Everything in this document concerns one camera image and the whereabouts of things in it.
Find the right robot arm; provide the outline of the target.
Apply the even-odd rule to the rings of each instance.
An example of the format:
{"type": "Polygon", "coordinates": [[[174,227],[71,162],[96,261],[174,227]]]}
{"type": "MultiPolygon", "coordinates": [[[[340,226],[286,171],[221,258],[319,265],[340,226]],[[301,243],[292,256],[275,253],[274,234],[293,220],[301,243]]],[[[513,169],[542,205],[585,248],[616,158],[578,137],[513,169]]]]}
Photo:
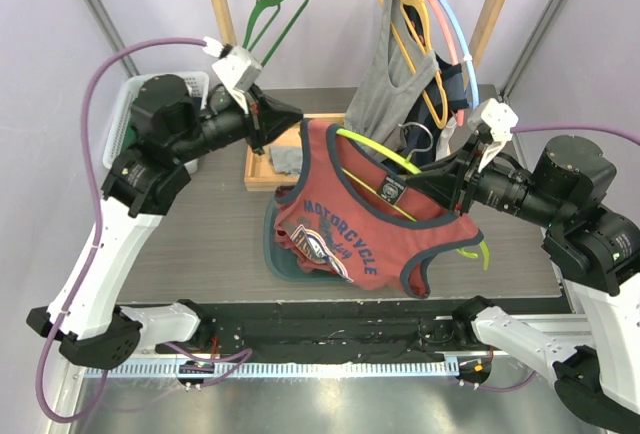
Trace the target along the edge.
{"type": "Polygon", "coordinates": [[[473,135],[407,184],[456,213],[480,203],[543,228],[543,250],[578,298],[592,344],[556,339],[479,296],[454,311],[453,340],[465,349],[488,345],[516,358],[544,377],[582,421],[637,432],[639,229],[604,205],[616,167],[580,136],[552,138],[530,171],[504,156],[485,162],[483,141],[473,135]]]}

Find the yellow hanger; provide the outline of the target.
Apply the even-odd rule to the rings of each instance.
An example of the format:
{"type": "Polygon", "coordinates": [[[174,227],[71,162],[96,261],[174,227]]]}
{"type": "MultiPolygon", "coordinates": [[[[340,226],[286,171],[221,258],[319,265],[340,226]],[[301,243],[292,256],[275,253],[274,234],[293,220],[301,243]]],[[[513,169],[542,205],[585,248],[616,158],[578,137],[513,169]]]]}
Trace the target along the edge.
{"type": "MultiPolygon", "coordinates": [[[[384,0],[378,0],[378,2],[380,6],[384,5],[384,0]]],[[[424,0],[399,0],[399,2],[401,4],[400,13],[402,14],[405,24],[407,25],[409,32],[412,38],[414,39],[414,41],[416,42],[416,44],[418,45],[418,48],[421,51],[421,53],[423,55],[434,54],[435,51],[432,47],[431,37],[430,37],[430,34],[431,34],[430,17],[429,17],[429,12],[426,7],[425,1],[424,0]],[[423,34],[422,37],[418,35],[416,28],[414,27],[413,23],[409,18],[409,15],[405,10],[405,7],[410,7],[414,9],[418,14],[419,25],[422,27],[422,34],[423,34]]],[[[429,113],[431,114],[432,119],[434,120],[436,127],[439,129],[443,129],[449,120],[449,102],[446,95],[446,91],[444,89],[444,82],[442,79],[441,70],[439,66],[436,66],[435,81],[436,81],[436,86],[438,88],[438,92],[440,94],[440,100],[441,100],[440,111],[437,111],[434,105],[434,102],[431,100],[431,98],[426,92],[423,92],[422,97],[426,107],[429,110],[429,113]]]]}

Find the maroon graphic tank top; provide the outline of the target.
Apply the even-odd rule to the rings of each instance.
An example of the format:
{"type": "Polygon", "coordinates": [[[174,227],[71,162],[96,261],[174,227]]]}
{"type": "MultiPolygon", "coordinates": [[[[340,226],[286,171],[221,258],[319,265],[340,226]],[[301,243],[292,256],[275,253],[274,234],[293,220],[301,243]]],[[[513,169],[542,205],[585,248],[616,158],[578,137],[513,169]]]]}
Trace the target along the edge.
{"type": "Polygon", "coordinates": [[[302,169],[295,185],[276,191],[274,241],[307,273],[428,297],[431,261],[481,243],[483,234],[469,216],[408,187],[338,130],[319,119],[302,122],[302,169]]]}

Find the green plastic hanger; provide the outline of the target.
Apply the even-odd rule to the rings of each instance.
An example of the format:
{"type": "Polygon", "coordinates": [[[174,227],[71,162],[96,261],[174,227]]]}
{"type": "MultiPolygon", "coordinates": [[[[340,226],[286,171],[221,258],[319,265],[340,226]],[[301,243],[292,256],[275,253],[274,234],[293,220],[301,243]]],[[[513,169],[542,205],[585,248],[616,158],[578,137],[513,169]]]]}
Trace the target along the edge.
{"type": "MultiPolygon", "coordinates": [[[[244,32],[244,38],[242,41],[242,47],[252,53],[256,46],[260,43],[264,35],[270,29],[276,18],[281,14],[282,4],[287,0],[255,0],[254,6],[249,14],[246,28],[244,32]],[[260,31],[255,34],[256,25],[265,11],[271,10],[271,16],[265,21],[260,31]]],[[[281,32],[273,41],[271,47],[266,51],[260,64],[266,66],[271,60],[277,49],[280,47],[283,40],[289,34],[290,30],[298,21],[301,14],[305,11],[310,0],[302,0],[299,7],[292,14],[289,21],[284,25],[281,32]]]]}

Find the grey tank top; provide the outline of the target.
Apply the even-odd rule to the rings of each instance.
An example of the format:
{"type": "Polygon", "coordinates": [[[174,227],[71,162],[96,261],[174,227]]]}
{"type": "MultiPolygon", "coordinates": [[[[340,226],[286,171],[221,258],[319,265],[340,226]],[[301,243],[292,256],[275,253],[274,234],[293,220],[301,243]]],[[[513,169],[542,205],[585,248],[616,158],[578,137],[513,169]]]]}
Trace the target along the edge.
{"type": "Polygon", "coordinates": [[[436,77],[435,53],[419,45],[401,0],[381,0],[379,39],[345,115],[343,127],[400,153],[405,124],[415,103],[436,77]]]}

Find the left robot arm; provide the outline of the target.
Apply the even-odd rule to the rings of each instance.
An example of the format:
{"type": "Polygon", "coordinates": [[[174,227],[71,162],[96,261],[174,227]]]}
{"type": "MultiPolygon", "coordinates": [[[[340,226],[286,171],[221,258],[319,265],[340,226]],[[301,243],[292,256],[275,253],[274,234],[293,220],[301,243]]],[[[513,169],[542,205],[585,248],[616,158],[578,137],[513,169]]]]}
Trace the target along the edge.
{"type": "Polygon", "coordinates": [[[135,141],[112,162],[95,223],[72,274],[27,324],[59,344],[72,364],[112,370],[137,349],[164,343],[193,353],[212,343],[213,320],[190,300],[151,308],[120,306],[117,298],[142,247],[190,182],[187,163],[240,140],[256,153],[299,123],[302,111],[257,85],[233,97],[221,84],[193,98],[173,74],[146,80],[130,109],[135,141]]]}

